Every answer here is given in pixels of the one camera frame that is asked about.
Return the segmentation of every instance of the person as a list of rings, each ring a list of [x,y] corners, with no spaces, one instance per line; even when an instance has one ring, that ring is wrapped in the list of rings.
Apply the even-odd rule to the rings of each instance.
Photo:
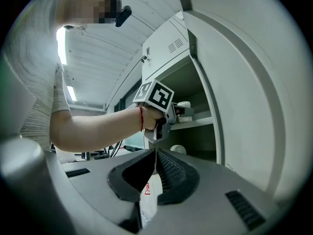
[[[112,23],[120,0],[33,0],[11,28],[1,50],[1,68],[11,69],[36,98],[20,134],[47,151],[50,141],[69,152],[100,150],[141,130],[154,129],[163,114],[142,107],[96,116],[72,117],[63,91],[56,31]]]

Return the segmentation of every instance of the ceiling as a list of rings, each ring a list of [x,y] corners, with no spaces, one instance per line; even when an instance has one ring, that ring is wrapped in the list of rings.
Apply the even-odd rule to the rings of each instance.
[[[180,11],[179,0],[122,0],[125,5],[133,13],[119,28],[89,24],[85,32],[74,29],[66,33],[64,79],[73,86],[80,104],[103,108],[130,71],[141,66],[142,44]]]

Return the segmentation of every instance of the ceiling light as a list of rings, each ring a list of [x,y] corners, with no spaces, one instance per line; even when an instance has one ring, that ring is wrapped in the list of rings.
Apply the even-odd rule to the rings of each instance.
[[[68,93],[70,95],[70,98],[72,99],[72,101],[77,101],[76,97],[75,97],[75,93],[74,93],[74,89],[72,86],[68,86],[67,87]]]
[[[67,58],[65,56],[65,31],[64,27],[57,30],[58,54],[63,65],[67,65]]]

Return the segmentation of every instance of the white shelf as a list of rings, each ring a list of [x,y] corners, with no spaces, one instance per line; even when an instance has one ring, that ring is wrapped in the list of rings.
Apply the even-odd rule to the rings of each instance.
[[[208,125],[208,124],[212,124],[212,123],[213,123],[213,118],[212,117],[205,117],[205,118],[193,120],[193,121],[190,121],[190,122],[173,124],[172,127],[171,127],[171,130],[192,128],[192,127]]]

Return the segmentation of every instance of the red string bracelet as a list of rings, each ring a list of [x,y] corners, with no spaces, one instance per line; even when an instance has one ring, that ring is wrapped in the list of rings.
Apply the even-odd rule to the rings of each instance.
[[[141,117],[141,131],[142,131],[142,128],[143,128],[143,115],[142,115],[142,107],[139,106],[139,109],[140,109],[140,117]]]

